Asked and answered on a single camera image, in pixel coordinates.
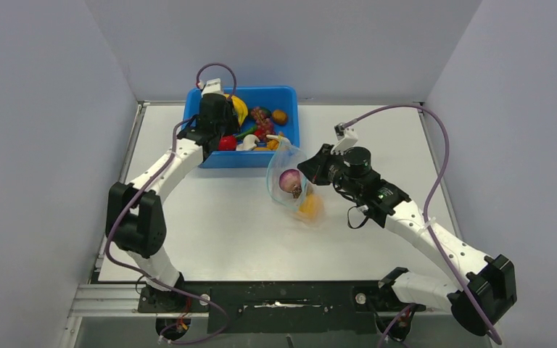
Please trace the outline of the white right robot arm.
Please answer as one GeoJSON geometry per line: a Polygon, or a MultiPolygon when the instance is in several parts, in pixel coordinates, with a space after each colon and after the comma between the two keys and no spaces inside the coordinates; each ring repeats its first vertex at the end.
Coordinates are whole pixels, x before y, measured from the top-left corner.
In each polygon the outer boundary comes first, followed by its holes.
{"type": "Polygon", "coordinates": [[[430,217],[406,192],[371,166],[369,150],[356,146],[334,154],[330,144],[298,164],[317,186],[331,186],[363,209],[367,220],[406,240],[452,279],[451,282],[395,268],[382,279],[379,300],[395,310],[414,303],[449,312],[468,332],[485,336],[517,300],[514,264],[469,246],[430,217]]]}

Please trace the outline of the dried brown grape bunch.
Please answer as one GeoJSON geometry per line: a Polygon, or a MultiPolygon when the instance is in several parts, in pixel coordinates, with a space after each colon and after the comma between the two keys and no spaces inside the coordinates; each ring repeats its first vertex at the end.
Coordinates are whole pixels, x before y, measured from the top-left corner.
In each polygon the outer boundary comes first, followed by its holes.
{"type": "Polygon", "coordinates": [[[291,195],[294,199],[298,199],[302,194],[302,187],[301,185],[296,185],[292,187],[291,195]]]}

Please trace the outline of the yellow bell pepper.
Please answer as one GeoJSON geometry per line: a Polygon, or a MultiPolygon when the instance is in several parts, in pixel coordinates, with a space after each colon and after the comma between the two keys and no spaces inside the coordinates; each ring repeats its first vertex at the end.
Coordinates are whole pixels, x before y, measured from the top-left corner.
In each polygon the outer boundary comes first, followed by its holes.
{"type": "Polygon", "coordinates": [[[318,223],[324,214],[323,199],[319,194],[312,193],[305,197],[297,210],[300,220],[309,224],[318,223]]]}

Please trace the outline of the clear zip top bag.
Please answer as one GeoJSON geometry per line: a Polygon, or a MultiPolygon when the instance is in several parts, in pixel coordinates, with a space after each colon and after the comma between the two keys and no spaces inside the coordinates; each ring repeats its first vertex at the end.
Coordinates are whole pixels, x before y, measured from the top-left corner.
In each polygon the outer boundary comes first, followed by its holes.
{"type": "Polygon", "coordinates": [[[266,186],[272,200],[292,217],[307,225],[318,225],[324,216],[321,195],[297,169],[306,153],[285,136],[271,136],[274,155],[266,170],[266,186]]]}

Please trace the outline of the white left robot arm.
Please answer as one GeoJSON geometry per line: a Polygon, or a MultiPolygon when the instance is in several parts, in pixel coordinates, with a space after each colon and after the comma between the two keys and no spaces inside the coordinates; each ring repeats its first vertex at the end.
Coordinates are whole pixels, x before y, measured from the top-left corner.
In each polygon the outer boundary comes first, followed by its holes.
{"type": "Polygon", "coordinates": [[[222,137],[238,130],[231,96],[205,94],[198,113],[174,127],[170,147],[148,170],[109,189],[104,255],[142,276],[146,281],[142,297],[148,303],[179,310],[194,297],[180,288],[183,274],[164,248],[163,202],[187,174],[218,150],[222,137]]]}

